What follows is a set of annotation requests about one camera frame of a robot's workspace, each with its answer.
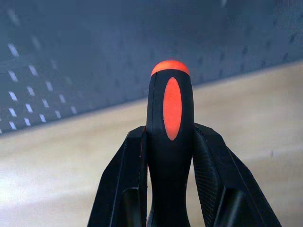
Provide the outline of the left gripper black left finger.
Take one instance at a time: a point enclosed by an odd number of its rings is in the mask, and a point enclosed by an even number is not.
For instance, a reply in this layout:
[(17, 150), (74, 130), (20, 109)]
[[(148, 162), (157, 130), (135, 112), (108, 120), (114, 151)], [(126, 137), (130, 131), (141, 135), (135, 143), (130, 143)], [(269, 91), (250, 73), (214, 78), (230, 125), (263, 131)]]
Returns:
[(87, 227), (146, 227), (147, 135), (130, 131), (105, 168)]

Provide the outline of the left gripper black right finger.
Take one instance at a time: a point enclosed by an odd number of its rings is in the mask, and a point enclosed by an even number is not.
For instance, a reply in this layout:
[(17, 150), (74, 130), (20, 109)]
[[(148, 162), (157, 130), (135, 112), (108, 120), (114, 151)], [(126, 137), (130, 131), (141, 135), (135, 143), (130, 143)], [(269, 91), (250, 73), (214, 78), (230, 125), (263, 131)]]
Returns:
[(205, 227), (282, 227), (251, 171), (219, 133), (197, 123), (193, 163)]

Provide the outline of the black orange-capped screwdriver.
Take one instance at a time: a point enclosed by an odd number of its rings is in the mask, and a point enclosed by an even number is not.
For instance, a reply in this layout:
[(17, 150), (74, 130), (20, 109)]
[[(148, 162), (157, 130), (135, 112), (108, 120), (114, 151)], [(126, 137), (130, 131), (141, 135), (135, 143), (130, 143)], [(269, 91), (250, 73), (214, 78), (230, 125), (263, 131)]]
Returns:
[(194, 102), (185, 64), (162, 61), (152, 70), (146, 132), (152, 188), (147, 227), (190, 227), (186, 191), (194, 144)]

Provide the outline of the dark grey pegboard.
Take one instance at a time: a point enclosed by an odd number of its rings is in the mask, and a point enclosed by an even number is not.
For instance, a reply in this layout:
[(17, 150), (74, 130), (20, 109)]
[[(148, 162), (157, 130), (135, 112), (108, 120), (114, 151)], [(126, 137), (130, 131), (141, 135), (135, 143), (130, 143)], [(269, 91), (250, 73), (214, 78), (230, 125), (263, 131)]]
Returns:
[(303, 0), (0, 0), (0, 136), (145, 98), (152, 69), (192, 84), (303, 60)]

